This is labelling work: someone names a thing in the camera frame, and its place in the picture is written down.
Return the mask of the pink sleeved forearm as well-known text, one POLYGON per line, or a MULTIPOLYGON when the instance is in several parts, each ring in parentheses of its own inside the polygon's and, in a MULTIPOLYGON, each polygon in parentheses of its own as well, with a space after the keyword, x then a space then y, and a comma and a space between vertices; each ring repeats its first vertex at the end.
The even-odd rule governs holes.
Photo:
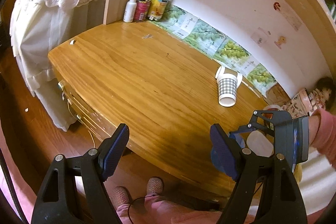
POLYGON ((309 143, 335 168, 335 115, 317 109, 309 117, 309 143))

